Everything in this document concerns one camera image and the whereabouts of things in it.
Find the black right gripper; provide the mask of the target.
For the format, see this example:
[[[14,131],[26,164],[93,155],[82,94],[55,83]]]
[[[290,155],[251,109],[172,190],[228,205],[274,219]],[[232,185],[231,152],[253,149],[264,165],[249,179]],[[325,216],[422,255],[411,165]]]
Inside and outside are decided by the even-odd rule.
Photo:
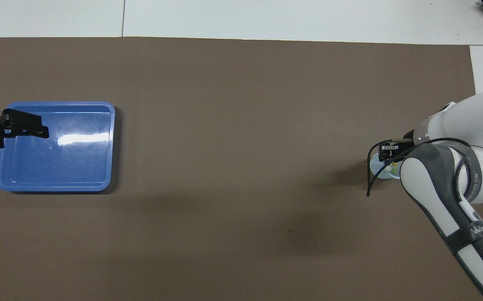
[[[398,156],[407,156],[407,154],[410,152],[410,149],[415,147],[414,131],[407,132],[406,135],[403,136],[403,139],[407,141],[400,143],[381,143],[379,162],[388,162],[389,160],[393,160],[397,156],[397,150],[399,151]]]

